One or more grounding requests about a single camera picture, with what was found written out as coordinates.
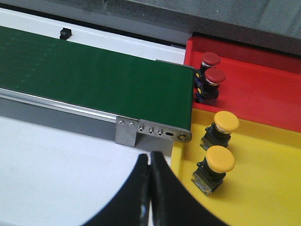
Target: yellow push button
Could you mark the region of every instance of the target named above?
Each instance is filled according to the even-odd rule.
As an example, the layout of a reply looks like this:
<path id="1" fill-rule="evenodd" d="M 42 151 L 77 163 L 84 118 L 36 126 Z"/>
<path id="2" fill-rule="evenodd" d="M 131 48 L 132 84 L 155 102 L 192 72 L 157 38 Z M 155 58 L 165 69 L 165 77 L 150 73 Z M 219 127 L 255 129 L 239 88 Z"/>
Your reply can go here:
<path id="1" fill-rule="evenodd" d="M 209 168 L 216 173 L 229 172 L 235 165 L 233 154 L 227 148 L 218 145 L 208 148 L 206 161 Z"/>
<path id="2" fill-rule="evenodd" d="M 220 111 L 214 115 L 214 122 L 218 128 L 232 132 L 239 127 L 238 118 L 232 114 L 231 112 L 227 111 Z"/>

